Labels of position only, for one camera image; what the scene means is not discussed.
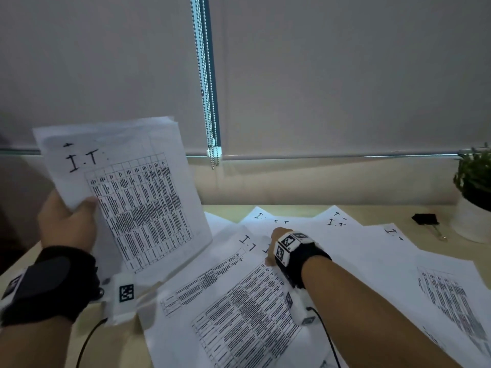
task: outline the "hand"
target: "hand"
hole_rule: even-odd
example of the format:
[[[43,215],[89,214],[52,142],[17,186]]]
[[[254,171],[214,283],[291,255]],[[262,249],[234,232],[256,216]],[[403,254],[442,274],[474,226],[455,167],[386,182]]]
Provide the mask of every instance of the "hand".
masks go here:
[[[290,231],[293,231],[290,228],[284,228],[284,227],[277,227],[273,230],[273,233],[271,234],[271,244],[270,247],[267,249],[267,257],[264,260],[264,264],[266,266],[276,266],[276,261],[274,260],[274,243],[278,241],[280,237],[285,235],[286,233],[289,233]]]
[[[92,196],[82,201],[71,213],[58,191],[51,191],[37,216],[41,246],[63,245],[90,253],[97,234],[94,221],[96,206],[97,198]]]

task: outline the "light wooden tabletop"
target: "light wooden tabletop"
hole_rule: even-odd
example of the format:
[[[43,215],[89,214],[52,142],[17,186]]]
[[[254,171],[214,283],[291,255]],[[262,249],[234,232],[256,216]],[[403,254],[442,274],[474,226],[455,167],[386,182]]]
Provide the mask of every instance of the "light wooden tabletop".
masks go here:
[[[204,210],[239,222],[254,205],[204,205]],[[329,208],[329,205],[262,205],[269,213],[281,216],[313,217]],[[470,242],[448,226],[453,207],[444,205],[340,205],[342,210],[362,225],[396,223],[403,233],[420,249],[464,260],[473,260],[485,284],[491,289],[491,246]],[[448,242],[436,239],[429,228],[418,226],[411,219],[415,213],[436,213],[440,230]],[[0,276],[0,294],[5,290],[12,273],[31,265],[39,254],[40,246],[35,245],[7,272]],[[65,367],[74,368],[80,349],[90,330],[102,319],[99,304],[87,307],[72,328]],[[152,361],[145,344],[145,337],[138,318],[114,327],[102,327],[91,337],[83,354],[81,367],[104,366],[152,367]]]

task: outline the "forearm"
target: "forearm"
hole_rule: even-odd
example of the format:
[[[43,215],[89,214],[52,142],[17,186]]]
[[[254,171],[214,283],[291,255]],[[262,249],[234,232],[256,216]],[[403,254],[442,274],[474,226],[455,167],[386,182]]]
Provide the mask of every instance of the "forearm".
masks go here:
[[[387,300],[324,257],[312,257],[302,280],[350,368],[460,367]]]
[[[56,316],[38,323],[9,326],[0,332],[0,368],[62,368],[72,323]]]

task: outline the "black cable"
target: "black cable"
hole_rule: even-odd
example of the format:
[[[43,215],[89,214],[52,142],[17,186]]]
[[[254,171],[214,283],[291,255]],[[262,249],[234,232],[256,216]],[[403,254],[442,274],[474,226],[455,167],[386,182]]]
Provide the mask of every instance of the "black cable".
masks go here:
[[[336,359],[336,363],[338,365],[338,368],[341,368],[341,364],[339,363],[339,359],[337,358],[336,349],[334,348],[334,345],[332,344],[331,336],[328,334],[328,330],[326,329],[326,326],[324,325],[324,322],[322,321],[321,316],[319,315],[319,313],[317,312],[317,310],[314,309],[313,307],[307,307],[307,310],[314,311],[317,314],[317,316],[319,317],[319,319],[321,320],[322,327],[324,327],[324,331],[326,332],[326,335],[328,336],[329,344],[331,345],[331,349],[332,349],[332,352],[334,353],[334,358]]]
[[[89,340],[90,340],[90,337],[92,336],[92,334],[95,332],[95,330],[97,328],[99,328],[101,325],[103,325],[105,322],[107,322],[107,318],[105,319],[102,319],[100,322],[98,322],[94,328],[92,328],[92,330],[90,331],[89,335],[87,336],[87,339],[85,340],[85,342],[83,343],[83,346],[82,346],[82,350],[80,350],[80,353],[79,353],[79,358],[77,359],[77,365],[75,366],[76,368],[79,368],[80,366],[80,360],[82,360],[82,355],[83,355],[83,352],[85,351],[85,347],[87,346]]]

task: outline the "white roller blind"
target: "white roller blind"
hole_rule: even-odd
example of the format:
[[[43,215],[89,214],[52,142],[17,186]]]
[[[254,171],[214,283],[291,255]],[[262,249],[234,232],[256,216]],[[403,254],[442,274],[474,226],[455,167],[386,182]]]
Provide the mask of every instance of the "white roller blind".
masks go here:
[[[224,158],[491,140],[491,0],[210,0]]]
[[[0,0],[0,147],[32,127],[173,115],[206,154],[189,0]]]

